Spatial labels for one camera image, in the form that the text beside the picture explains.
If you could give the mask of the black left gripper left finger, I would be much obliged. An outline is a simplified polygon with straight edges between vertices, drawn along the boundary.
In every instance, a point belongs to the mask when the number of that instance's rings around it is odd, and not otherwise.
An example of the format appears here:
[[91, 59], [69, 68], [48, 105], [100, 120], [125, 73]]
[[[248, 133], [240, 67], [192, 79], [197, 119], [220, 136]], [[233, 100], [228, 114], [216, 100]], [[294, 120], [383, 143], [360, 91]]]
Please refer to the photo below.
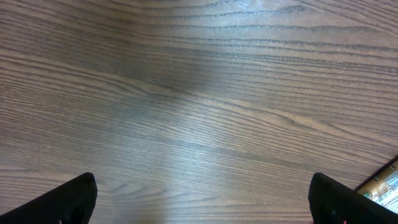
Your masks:
[[96, 205], [95, 177], [86, 172], [1, 215], [1, 224], [88, 224]]

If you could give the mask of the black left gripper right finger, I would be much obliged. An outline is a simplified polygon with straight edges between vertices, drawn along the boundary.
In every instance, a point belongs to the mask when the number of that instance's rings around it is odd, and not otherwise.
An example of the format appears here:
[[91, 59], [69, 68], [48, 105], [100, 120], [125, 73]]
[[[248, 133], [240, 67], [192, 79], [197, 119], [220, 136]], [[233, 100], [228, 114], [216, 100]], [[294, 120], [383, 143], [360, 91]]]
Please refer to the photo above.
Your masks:
[[314, 224], [397, 224], [397, 214], [325, 174], [313, 175], [308, 201]]

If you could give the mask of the spaghetti pack orange ends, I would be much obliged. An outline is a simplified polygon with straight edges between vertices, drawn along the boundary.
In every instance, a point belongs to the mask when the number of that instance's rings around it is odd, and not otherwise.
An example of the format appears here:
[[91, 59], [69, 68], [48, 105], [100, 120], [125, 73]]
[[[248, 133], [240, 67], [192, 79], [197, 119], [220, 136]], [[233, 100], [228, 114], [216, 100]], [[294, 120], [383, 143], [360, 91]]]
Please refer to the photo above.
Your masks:
[[355, 191], [397, 213], [397, 157], [373, 173]]

